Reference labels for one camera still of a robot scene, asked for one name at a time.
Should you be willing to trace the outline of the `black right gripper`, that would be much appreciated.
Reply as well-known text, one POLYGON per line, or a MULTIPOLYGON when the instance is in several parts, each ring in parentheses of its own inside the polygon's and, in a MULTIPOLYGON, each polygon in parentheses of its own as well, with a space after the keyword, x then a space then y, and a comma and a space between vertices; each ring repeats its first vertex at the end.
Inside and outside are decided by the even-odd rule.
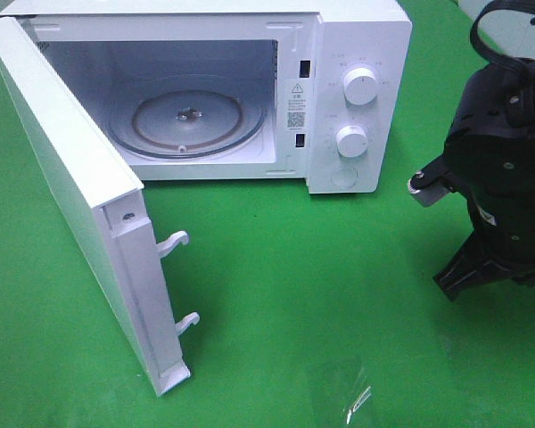
POLYGON ((535 187, 473 188, 468 210, 473 232, 433 277, 446 297, 506 279, 535 285, 535 187))

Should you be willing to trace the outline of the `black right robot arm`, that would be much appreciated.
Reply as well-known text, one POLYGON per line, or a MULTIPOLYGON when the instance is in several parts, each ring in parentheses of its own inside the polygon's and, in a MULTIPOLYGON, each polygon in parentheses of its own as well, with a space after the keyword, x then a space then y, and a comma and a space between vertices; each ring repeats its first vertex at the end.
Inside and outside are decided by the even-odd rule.
POLYGON ((441 155, 473 231, 435 277, 450 300, 467 288, 535 281, 535 61, 521 85, 489 64, 468 80, 441 155))

